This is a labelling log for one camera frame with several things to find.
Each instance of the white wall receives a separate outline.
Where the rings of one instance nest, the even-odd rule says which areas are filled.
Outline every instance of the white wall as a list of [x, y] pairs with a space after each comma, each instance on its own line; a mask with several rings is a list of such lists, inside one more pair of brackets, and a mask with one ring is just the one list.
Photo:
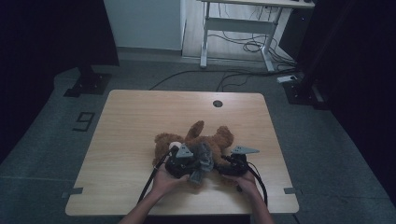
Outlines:
[[185, 0], [105, 0], [117, 47], [181, 50]]

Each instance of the human arm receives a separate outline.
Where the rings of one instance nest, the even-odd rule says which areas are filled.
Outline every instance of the human arm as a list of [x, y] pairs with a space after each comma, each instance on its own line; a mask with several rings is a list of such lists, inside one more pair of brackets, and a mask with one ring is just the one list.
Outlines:
[[151, 191], [146, 197], [137, 204], [121, 221], [120, 224], [140, 224], [146, 219], [151, 208], [167, 193], [175, 189], [182, 182], [186, 182], [188, 175], [176, 179], [169, 175], [164, 165], [161, 165], [157, 174], [154, 176], [154, 183]]
[[233, 180], [236, 185], [242, 189], [245, 193], [247, 200], [250, 203], [251, 211], [254, 217], [254, 221], [257, 224], [274, 224], [270, 212], [268, 211], [267, 205], [262, 198], [259, 190], [257, 189], [254, 175], [251, 172], [247, 172], [242, 176], [229, 176], [225, 177]]

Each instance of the forearm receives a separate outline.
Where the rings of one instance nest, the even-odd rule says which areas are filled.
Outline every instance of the forearm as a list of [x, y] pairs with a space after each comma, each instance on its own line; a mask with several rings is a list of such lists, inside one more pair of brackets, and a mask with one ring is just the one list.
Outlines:
[[273, 224], [275, 223], [268, 211], [267, 205], [262, 199], [262, 195], [257, 192], [251, 193], [247, 196], [250, 201], [251, 210], [254, 217], [254, 223], [257, 224]]
[[161, 199], [161, 195], [152, 191], [121, 221], [120, 224], [140, 224], [146, 219], [149, 210]]

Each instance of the table leg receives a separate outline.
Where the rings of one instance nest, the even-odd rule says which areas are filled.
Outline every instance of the table leg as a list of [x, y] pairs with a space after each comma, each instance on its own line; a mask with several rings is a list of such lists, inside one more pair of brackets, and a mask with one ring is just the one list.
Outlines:
[[265, 42], [264, 48], [262, 48], [262, 57], [264, 58], [265, 65], [267, 66], [267, 70], [269, 72], [274, 72], [275, 71], [275, 69], [273, 67], [273, 64], [271, 62], [271, 55], [269, 53], [269, 48], [271, 47], [271, 42], [272, 42], [272, 40], [274, 38], [276, 27], [278, 25], [280, 15], [282, 14], [282, 9], [283, 9], [283, 7], [280, 7], [279, 10], [277, 11], [276, 18], [273, 21], [274, 26], [272, 28], [272, 31], [269, 34], [269, 36], [268, 36], [268, 38], [267, 38], [267, 40]]
[[204, 42], [202, 43], [201, 48], [201, 67], [206, 68], [206, 60], [207, 60], [207, 21], [209, 20], [209, 11], [210, 11], [210, 3], [207, 3], [206, 6], [206, 15], [205, 15], [205, 25], [204, 25]]

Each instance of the electronic device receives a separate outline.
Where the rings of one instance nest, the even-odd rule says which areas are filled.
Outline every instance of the electronic device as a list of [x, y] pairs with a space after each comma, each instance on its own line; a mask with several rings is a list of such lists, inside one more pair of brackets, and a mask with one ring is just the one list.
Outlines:
[[[254, 177], [259, 181], [260, 186], [262, 187], [263, 199], [265, 204], [268, 205], [268, 195], [267, 190], [262, 182], [262, 179], [258, 172], [256, 173], [250, 166], [247, 161], [247, 154], [250, 153], [258, 153], [260, 152], [257, 149], [249, 148], [249, 147], [240, 147], [237, 146], [233, 150], [231, 150], [231, 156], [222, 155], [221, 157], [228, 162], [228, 164], [214, 164], [213, 168], [216, 169], [220, 175], [231, 175], [231, 176], [241, 176], [246, 174], [247, 172], [251, 172]], [[173, 146], [169, 149], [168, 153], [165, 154], [158, 164], [154, 167], [154, 170], [151, 173], [151, 176], [148, 179], [148, 182], [142, 193], [140, 194], [138, 202], [142, 201], [144, 196], [146, 195], [146, 191], [151, 184], [152, 179], [157, 173], [160, 166], [163, 164], [166, 157], [169, 157], [167, 162], [165, 163], [166, 171], [174, 176], [175, 178], [181, 178], [183, 175], [191, 175], [194, 171], [199, 170], [201, 163], [194, 157], [194, 153], [192, 153], [186, 145], [182, 144], [181, 147]]]

